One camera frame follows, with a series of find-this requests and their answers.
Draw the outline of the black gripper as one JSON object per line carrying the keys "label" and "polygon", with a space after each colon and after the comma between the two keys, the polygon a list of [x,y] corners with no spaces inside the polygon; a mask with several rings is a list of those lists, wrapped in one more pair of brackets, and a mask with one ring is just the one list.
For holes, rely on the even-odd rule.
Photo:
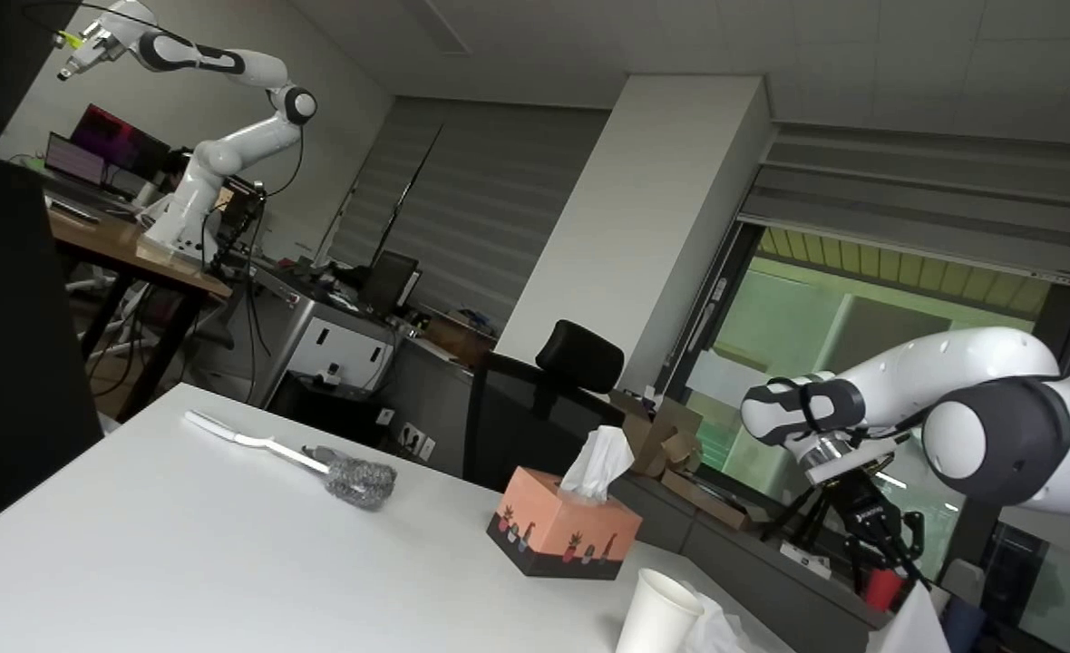
{"label": "black gripper", "polygon": [[801,457],[808,489],[827,481],[841,487],[853,555],[860,565],[860,578],[853,582],[854,588],[866,584],[874,565],[921,582],[916,558],[924,555],[924,515],[900,512],[874,487],[874,472],[893,461],[893,450],[893,440],[864,440],[860,445],[817,440]]}

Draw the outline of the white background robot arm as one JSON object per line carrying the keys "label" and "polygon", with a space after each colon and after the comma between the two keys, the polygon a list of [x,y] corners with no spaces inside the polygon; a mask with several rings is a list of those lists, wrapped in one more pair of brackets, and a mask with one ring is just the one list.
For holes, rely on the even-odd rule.
{"label": "white background robot arm", "polygon": [[266,121],[200,140],[176,190],[147,206],[152,220],[146,239],[170,259],[206,262],[214,253],[206,219],[220,184],[243,166],[291,150],[317,113],[314,93],[291,80],[284,58],[247,47],[194,45],[164,29],[141,0],[113,0],[89,25],[62,29],[55,45],[65,50],[56,68],[62,80],[129,53],[147,71],[220,71],[268,98],[272,113]]}

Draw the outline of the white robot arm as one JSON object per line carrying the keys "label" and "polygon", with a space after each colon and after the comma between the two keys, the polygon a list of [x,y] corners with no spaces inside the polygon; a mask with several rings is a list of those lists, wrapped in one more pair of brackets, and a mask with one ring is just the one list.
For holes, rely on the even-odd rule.
{"label": "white robot arm", "polygon": [[1070,373],[1034,334],[970,328],[914,336],[841,373],[768,376],[742,391],[742,428],[813,481],[866,463],[864,440],[921,428],[937,480],[997,509],[1070,515]]}

